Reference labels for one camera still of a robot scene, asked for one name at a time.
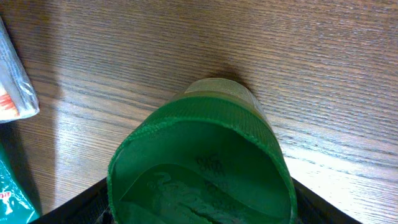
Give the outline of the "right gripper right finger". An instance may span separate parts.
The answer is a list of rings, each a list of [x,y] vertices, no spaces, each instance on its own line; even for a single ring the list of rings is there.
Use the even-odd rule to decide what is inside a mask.
[[[300,224],[361,224],[324,198],[292,179],[297,196],[297,223]]]

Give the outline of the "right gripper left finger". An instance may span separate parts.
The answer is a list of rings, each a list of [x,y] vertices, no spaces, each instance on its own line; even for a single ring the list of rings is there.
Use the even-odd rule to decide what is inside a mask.
[[[32,224],[112,224],[106,178]]]

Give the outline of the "green packaged item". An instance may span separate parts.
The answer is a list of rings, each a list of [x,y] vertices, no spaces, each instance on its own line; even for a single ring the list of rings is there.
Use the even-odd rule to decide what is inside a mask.
[[[25,224],[40,217],[18,183],[1,145],[1,224]]]

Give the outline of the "green lid seasoning jar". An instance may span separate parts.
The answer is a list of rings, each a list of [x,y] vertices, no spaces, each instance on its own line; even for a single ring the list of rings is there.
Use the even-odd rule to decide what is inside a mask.
[[[116,223],[295,223],[276,136],[243,85],[206,78],[154,111],[108,167]]]

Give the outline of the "orange white small packet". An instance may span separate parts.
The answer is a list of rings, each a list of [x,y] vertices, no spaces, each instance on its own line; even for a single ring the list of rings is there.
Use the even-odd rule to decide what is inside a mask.
[[[39,101],[24,66],[1,23],[1,122],[25,119],[39,113]]]

